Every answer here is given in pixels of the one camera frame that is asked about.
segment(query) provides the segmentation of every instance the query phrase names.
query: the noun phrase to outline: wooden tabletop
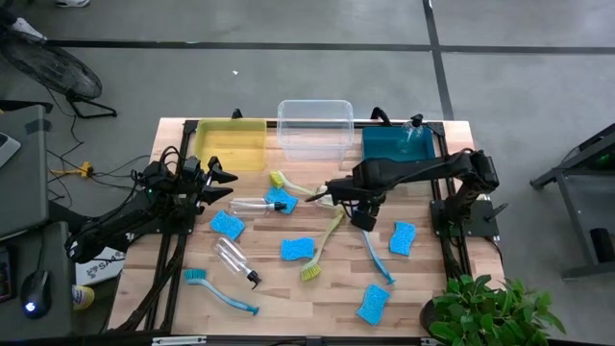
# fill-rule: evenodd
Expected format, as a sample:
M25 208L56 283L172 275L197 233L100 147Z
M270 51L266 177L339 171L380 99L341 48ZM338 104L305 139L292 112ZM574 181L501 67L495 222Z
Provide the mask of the wooden tabletop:
M179 147L184 121L183 118L160 120L153 160L159 158L166 146ZM451 153L474 147L468 122L445 121L444 125ZM182 281L173 334L426 335L419 324L419 311L445 287L440 243L431 230L429 182L398 185L390 191L381 207L376 228L370 233L379 257L396 280L393 285L386 285L369 256L362 234L347 219L333 232L325 246L319 261L320 276L302 282L299 273L306 260L282 261L282 239L311 236L319 244L320 235L331 222L334 210L318 208L301 199L291 215L271 213L243 220L246 228L238 243L252 258L253 267L262 278L257 289L250 290L250 283L245 278L233 276L217 260L210 249L217 233L210 228L209 221L218 210L228 207L230 199L263 197L271 186L270 170L281 170L289 181L308 188L350 174L350 169L361 160L360 130L357 130L355 146L342 164L286 161L278 146L276 129L268 129L266 150L265 169L232 172L239 177L238 181L228 184L234 188L234 193L208 207L197 219L194 233L188 238L183 265L183 268L206 269L207 279L214 286L230 297L260 307L258 315L231 308L204 287ZM416 226L417 236L409 257L391 254L388 250L395 221ZM475 276L490 274L494 281L504 279L498 253L492 244L482 238L467 238L467 246ZM126 320L151 286L159 247L160 236L147 235L130 248L113 304L110 328ZM172 243L171 252L174 247L175 243ZM375 327L356 315L369 284L378 284L391 293L382 321ZM166 291L161 294L161 299L158 323L163 316Z

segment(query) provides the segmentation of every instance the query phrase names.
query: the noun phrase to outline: black spray nozzle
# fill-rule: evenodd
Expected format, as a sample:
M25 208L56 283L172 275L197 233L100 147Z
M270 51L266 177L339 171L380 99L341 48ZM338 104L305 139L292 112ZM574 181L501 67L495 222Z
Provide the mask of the black spray nozzle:
M260 283L260 278L258 277L258 273L253 270L250 272L250 274L248 274L247 278L248 280L254 283L254 287L252 287L252 289L257 288L258 284Z
M282 210L286 208L286 203L276 202L273 204L273 210Z
M419 127L423 125L423 114L416 114L410 120L412 120L412 127Z

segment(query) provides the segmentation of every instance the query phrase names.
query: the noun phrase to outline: clear plastic bin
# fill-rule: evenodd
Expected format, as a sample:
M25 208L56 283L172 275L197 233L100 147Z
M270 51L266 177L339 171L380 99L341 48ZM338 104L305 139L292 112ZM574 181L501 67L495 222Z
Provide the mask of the clear plastic bin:
M354 139L348 101L285 100L278 106L278 143L289 161L343 161Z

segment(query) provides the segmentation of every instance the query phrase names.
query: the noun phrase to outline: gray floor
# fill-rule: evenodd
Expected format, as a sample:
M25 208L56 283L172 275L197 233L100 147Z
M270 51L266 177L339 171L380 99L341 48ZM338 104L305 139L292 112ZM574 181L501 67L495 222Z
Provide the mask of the gray floor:
M433 8L443 44L615 44L608 0L433 0ZM24 15L51 38L429 43L420 0L93 0L82 10L39 0ZM162 116L228 116L234 108L275 116L283 99L340 98L356 117L378 105L395 118L443 118L430 53L70 51L103 81L100 101L120 111L115 120L76 126L86 144L69 158L103 171L149 153ZM443 61L455 119L469 120L477 146L494 157L502 185L493 199L510 204L499 216L506 275L552 293L568 329L555 336L611 344L615 275L560 280L562 270L582 264L580 249L556 186L536 192L528 181L613 122L615 56L445 54ZM9 67L0 64L0 73L0 97L50 100ZM71 119L58 111L50 119L49 145L63 152L73 145ZM97 214L125 196L77 178L65 182L77 212Z

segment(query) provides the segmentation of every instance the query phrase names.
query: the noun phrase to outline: blue plastic bin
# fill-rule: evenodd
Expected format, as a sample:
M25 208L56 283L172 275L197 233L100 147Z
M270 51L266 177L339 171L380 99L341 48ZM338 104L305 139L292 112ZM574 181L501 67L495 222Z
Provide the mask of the blue plastic bin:
M423 127L423 137L412 140L407 153L399 149L399 142L406 138L402 127L371 127L363 129L363 159L392 159L414 161L435 158L433 136Z

